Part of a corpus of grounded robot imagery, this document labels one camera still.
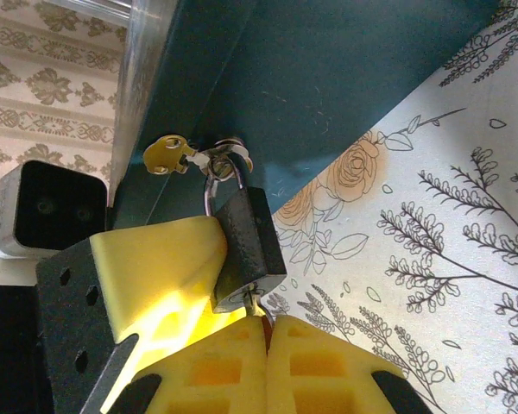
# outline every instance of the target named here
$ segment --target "black padlock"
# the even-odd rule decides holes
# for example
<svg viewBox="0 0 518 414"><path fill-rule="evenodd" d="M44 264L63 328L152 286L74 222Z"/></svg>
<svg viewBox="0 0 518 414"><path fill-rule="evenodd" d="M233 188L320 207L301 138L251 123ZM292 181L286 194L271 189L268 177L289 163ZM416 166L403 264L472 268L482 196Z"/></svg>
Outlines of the black padlock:
<svg viewBox="0 0 518 414"><path fill-rule="evenodd" d="M204 191L205 213L218 219L228 245L226 261L212 296L215 313L244 306L244 297L250 292L264 296L287 274L265 191L247 187L234 161L223 157L221 162L224 161L229 163L237 179L237 192L213 213L212 201L219 179L211 169Z"/></svg>

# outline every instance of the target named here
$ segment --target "beige damask wallpaper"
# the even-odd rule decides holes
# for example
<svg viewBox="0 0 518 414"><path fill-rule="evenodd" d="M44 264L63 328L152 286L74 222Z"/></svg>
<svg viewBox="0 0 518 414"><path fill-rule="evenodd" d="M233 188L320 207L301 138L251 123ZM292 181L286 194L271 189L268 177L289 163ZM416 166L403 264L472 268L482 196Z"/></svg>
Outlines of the beige damask wallpaper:
<svg viewBox="0 0 518 414"><path fill-rule="evenodd" d="M37 0L0 0L0 178L45 160L106 183L126 30Z"/></svg>

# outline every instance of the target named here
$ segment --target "patterned wallpaper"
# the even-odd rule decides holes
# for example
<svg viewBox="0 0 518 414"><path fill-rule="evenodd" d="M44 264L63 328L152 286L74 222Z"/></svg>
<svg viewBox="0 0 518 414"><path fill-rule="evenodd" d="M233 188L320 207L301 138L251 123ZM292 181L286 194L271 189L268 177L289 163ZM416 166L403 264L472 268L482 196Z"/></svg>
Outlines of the patterned wallpaper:
<svg viewBox="0 0 518 414"><path fill-rule="evenodd" d="M0 0L0 178L45 160L105 182L126 29L36 0Z"/></svg>
<svg viewBox="0 0 518 414"><path fill-rule="evenodd" d="M434 413L518 414L518 0L275 224L275 314L393 361Z"/></svg>

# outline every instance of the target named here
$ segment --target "yellow foam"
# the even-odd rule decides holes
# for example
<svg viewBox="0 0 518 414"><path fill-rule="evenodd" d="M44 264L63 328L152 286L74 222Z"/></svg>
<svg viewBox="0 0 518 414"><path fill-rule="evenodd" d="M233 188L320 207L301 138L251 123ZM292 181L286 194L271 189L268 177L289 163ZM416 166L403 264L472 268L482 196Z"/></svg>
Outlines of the yellow foam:
<svg viewBox="0 0 518 414"><path fill-rule="evenodd" d="M101 408L107 412L138 369L179 351L193 336L224 263L226 240L208 216L90 240L116 343L139 336Z"/></svg>
<svg viewBox="0 0 518 414"><path fill-rule="evenodd" d="M260 317L246 317L138 373L161 376L146 414L264 414Z"/></svg>
<svg viewBox="0 0 518 414"><path fill-rule="evenodd" d="M392 363L295 317L276 318L267 361L268 414L389 414L372 378Z"/></svg>

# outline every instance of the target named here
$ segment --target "padlock shackle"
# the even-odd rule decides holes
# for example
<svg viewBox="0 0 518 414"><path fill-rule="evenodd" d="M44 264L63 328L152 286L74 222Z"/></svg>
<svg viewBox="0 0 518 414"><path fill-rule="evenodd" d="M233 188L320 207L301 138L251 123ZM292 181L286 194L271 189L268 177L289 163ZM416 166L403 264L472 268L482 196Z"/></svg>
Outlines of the padlock shackle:
<svg viewBox="0 0 518 414"><path fill-rule="evenodd" d="M217 195L217 186L220 181L226 181L227 179L221 179L213 170L212 163L219 162L220 159L211 159L207 164L207 179L205 180L204 187L204 207L205 207L205 215L212 216L213 215L213 201ZM222 157L222 162L226 162L232 168L232 172L234 177L236 177L236 181L238 182L238 189L242 190L245 187L244 178L242 172L237 167L236 163L231 160L229 155Z"/></svg>

